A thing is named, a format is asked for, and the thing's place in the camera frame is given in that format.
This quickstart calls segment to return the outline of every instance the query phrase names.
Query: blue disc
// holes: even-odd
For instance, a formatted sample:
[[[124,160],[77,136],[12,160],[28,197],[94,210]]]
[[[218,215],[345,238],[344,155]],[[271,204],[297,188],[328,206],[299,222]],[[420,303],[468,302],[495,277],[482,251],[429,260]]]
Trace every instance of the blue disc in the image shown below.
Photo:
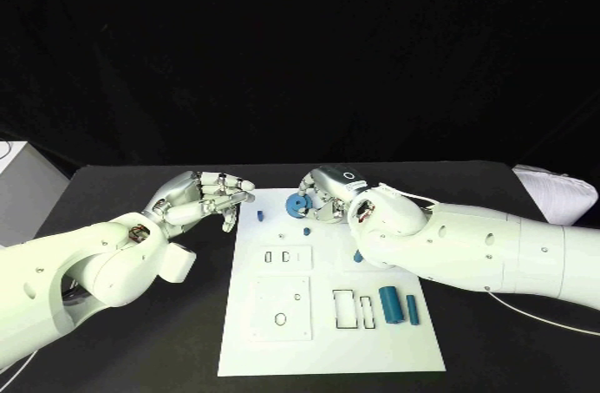
[[[295,217],[295,218],[303,218],[305,215],[302,215],[297,210],[300,208],[306,208],[310,209],[313,207],[313,201],[310,200],[310,196],[305,195],[300,196],[297,193],[293,193],[286,201],[286,210],[287,213]]]

